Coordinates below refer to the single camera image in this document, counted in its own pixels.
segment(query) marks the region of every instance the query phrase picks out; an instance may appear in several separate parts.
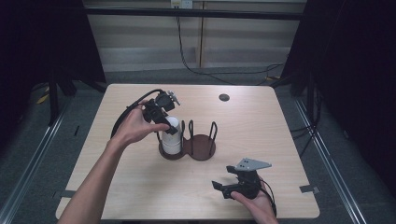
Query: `table top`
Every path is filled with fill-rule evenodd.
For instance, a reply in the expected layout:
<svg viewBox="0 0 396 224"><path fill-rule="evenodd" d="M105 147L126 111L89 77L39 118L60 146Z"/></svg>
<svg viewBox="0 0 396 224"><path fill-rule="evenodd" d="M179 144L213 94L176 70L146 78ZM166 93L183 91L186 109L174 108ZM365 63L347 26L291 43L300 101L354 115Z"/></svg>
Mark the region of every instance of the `table top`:
<svg viewBox="0 0 396 224"><path fill-rule="evenodd" d="M216 153L208 161L196 161L189 155L169 161L160 154L155 133L128 146L110 186L102 219L252 219L242 204L223 199L211 182L237 183L236 175L227 173L226 166L236 165L243 158L272 163L272 167L258 170L258 174L275 194L278 218L319 215L313 193L301 193L300 186L309 182L276 94L270 87L110 85L67 190L77 190L100 157L125 106L154 89L176 94L181 106L176 105L168 114L187 124L192 119L194 134L209 135L212 121L217 123ZM229 101L219 99L223 93L230 96ZM188 130L184 135L190 138ZM56 217L69 201L61 199Z"/></svg>

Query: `power outlet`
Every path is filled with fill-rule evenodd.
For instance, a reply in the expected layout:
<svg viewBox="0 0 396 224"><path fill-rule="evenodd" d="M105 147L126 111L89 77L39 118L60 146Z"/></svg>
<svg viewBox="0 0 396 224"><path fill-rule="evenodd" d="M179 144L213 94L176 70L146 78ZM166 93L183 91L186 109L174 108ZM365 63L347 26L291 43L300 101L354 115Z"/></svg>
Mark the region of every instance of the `power outlet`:
<svg viewBox="0 0 396 224"><path fill-rule="evenodd" d="M192 0L181 0L181 8L192 9Z"/></svg>
<svg viewBox="0 0 396 224"><path fill-rule="evenodd" d="M171 0L171 8L181 8L181 0Z"/></svg>

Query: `human arm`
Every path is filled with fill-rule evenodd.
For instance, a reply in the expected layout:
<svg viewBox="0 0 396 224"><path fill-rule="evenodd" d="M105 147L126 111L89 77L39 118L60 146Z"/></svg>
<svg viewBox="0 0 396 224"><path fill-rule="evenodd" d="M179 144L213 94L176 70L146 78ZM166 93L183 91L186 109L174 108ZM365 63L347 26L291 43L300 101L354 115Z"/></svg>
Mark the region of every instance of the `human arm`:
<svg viewBox="0 0 396 224"><path fill-rule="evenodd" d="M271 201L266 194L259 191L254 199L248 199L243 194L233 191L231 196L243 204L259 224L277 224L277 219L271 206Z"/></svg>
<svg viewBox="0 0 396 224"><path fill-rule="evenodd" d="M169 126L166 124L147 123L142 115L142 105L133 109L107 142L104 152L64 209L58 223L99 223L124 149L149 133L167 129Z"/></svg>

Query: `wall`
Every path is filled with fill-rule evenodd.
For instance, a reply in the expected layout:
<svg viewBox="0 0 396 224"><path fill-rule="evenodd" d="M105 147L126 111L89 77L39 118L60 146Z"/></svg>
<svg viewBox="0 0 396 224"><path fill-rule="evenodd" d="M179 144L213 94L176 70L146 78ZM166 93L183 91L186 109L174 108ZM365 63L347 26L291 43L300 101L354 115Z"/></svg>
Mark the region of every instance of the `wall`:
<svg viewBox="0 0 396 224"><path fill-rule="evenodd" d="M169 0L85 0L84 4L170 7ZM304 4L304 0L193 1L193 8L301 13ZM105 72L184 67L176 18L90 15L89 19ZM191 68L283 63L298 24L298 21L180 18L183 54Z"/></svg>

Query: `brown cup holder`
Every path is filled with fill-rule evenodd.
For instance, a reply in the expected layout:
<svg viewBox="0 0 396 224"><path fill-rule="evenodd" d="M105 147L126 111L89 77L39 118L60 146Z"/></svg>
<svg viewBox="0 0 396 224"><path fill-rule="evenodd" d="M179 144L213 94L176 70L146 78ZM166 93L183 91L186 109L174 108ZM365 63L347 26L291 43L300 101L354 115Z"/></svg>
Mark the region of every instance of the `brown cup holder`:
<svg viewBox="0 0 396 224"><path fill-rule="evenodd" d="M181 121L181 136L180 136L180 152L175 155L169 154L163 150L163 141L160 138L160 134L157 133L157 138L159 141L159 150L161 155L171 161L178 160L182 158L184 155L189 154L193 159L197 161L207 161L216 152L216 135L218 133L218 125L215 121L212 122L212 126L210 127L210 134L196 134L194 135L193 131L193 121L189 122L189 132L190 139L187 140L184 135L185 124L184 120Z"/></svg>

